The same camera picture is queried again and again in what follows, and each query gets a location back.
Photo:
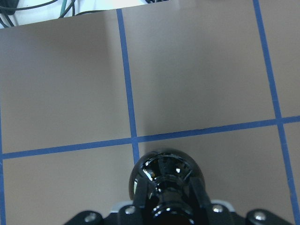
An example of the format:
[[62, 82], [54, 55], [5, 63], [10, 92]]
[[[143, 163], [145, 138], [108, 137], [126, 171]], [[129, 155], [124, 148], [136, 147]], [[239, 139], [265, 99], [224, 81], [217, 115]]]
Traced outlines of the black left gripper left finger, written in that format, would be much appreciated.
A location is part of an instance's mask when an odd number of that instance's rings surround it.
[[135, 180], [137, 185], [133, 199], [134, 206], [139, 209], [145, 209], [148, 201], [149, 179], [137, 174]]

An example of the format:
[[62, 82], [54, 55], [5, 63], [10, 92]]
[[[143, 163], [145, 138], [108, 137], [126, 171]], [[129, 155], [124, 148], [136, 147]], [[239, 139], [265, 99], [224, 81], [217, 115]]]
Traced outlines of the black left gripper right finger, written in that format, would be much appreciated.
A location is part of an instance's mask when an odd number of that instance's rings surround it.
[[204, 181], [199, 177], [190, 177], [188, 200], [192, 208], [206, 208], [211, 204]]

